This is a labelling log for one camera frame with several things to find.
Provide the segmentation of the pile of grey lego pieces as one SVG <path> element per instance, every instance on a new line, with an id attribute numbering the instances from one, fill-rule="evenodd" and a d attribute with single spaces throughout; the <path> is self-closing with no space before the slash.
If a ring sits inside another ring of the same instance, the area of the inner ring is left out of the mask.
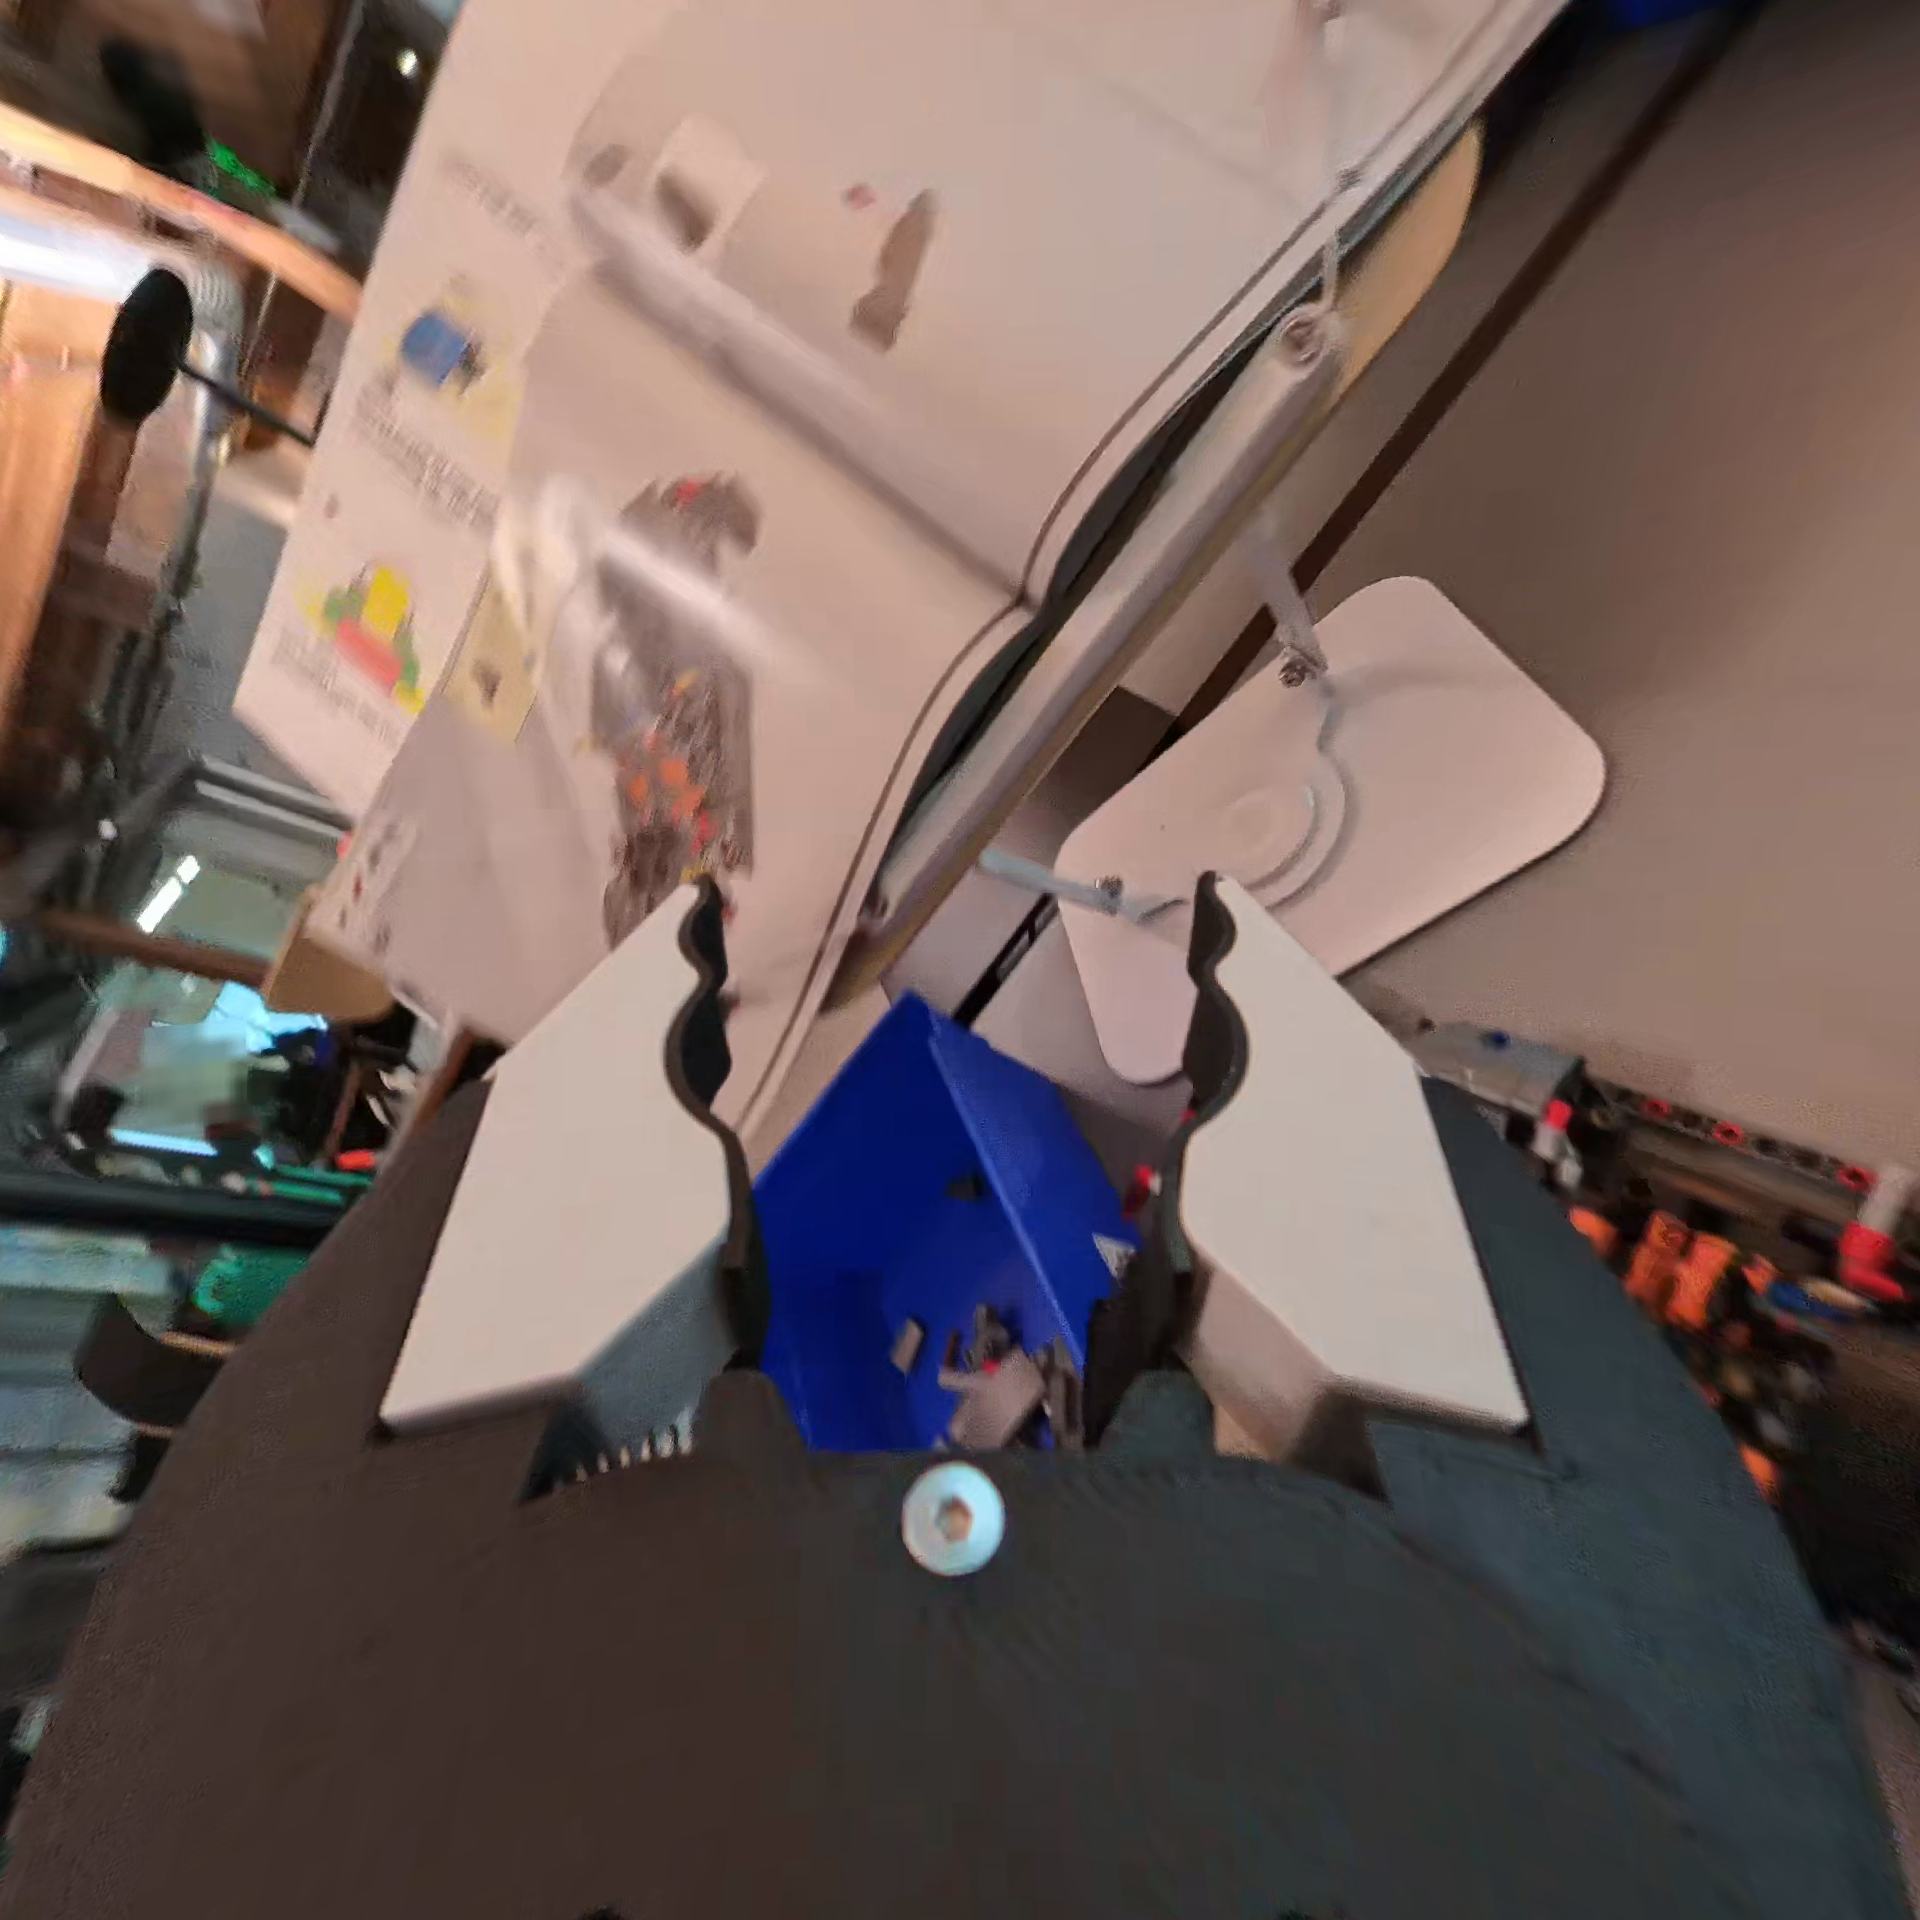
<path id="1" fill-rule="evenodd" d="M 1051 1275 L 983 1171 L 950 1176 L 879 1279 L 902 1430 L 939 1451 L 1088 1444 L 1088 1362 L 1139 1237 L 1069 1228 Z"/>

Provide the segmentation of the scattered lego pieces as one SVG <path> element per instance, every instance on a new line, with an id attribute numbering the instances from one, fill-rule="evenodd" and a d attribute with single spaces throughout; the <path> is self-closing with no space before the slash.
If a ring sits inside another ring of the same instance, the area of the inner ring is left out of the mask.
<path id="1" fill-rule="evenodd" d="M 1832 1338 L 1915 1330 L 1915 1171 L 1630 1088 L 1510 1029 L 1416 1014 L 1400 1035 L 1533 1165 L 1777 1503 Z"/>

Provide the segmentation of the cardboard box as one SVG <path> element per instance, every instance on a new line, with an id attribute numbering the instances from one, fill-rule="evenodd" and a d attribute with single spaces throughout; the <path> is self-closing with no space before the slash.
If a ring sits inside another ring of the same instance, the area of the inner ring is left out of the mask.
<path id="1" fill-rule="evenodd" d="M 263 1004 L 280 1014 L 369 1023 L 404 1011 L 453 1030 L 459 1016 L 430 992 L 404 941 L 401 909 L 381 893 L 355 903 L 342 877 L 310 886 L 268 965 Z"/>

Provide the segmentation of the wooden shelf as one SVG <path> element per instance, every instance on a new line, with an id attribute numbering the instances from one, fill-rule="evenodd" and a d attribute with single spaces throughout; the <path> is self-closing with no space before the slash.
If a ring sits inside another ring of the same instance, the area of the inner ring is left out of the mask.
<path id="1" fill-rule="evenodd" d="M 348 326 L 364 283 L 287 208 L 249 212 L 5 102 L 5 780 L 103 756 L 184 596 L 212 474 L 245 418 L 177 381 L 142 428 L 100 406 L 117 306 L 151 268 L 190 287 L 191 365 L 259 402 L 253 320 L 273 294 Z"/>

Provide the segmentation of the blue plastic bin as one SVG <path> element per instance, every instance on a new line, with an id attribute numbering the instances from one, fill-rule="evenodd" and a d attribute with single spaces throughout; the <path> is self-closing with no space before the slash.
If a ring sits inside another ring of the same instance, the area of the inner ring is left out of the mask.
<path id="1" fill-rule="evenodd" d="M 939 1451 L 904 1430 L 879 1279 L 939 1188 L 971 1171 L 1055 1278 L 1072 1226 L 1139 1237 L 1055 1086 L 902 997 L 753 1183 L 773 1291 L 760 1370 L 812 1450 Z"/>

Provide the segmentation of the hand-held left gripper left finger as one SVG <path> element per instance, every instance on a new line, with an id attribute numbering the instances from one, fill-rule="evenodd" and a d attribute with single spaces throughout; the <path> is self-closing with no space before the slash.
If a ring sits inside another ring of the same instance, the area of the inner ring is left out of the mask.
<path id="1" fill-rule="evenodd" d="M 685 1450 L 769 1322 L 729 1079 L 725 903 L 679 886 L 492 1069 L 377 1408 L 425 1437 L 551 1410 L 585 1450 Z"/>

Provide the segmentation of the lego instruction booklet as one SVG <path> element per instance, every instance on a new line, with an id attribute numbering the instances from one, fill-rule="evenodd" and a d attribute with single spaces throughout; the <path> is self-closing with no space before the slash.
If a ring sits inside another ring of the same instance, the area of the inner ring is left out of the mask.
<path id="1" fill-rule="evenodd" d="M 512 1043 L 711 879 L 748 1051 L 1255 515 L 1561 4 L 467 4 L 235 708 Z"/>

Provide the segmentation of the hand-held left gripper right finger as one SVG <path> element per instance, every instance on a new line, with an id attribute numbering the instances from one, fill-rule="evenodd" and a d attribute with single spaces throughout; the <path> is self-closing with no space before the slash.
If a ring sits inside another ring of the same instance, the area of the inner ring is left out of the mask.
<path id="1" fill-rule="evenodd" d="M 1191 907 L 1172 1343 L 1228 1451 L 1361 1463 L 1368 1422 L 1508 1440 L 1529 1404 L 1427 1079 L 1231 877 Z"/>

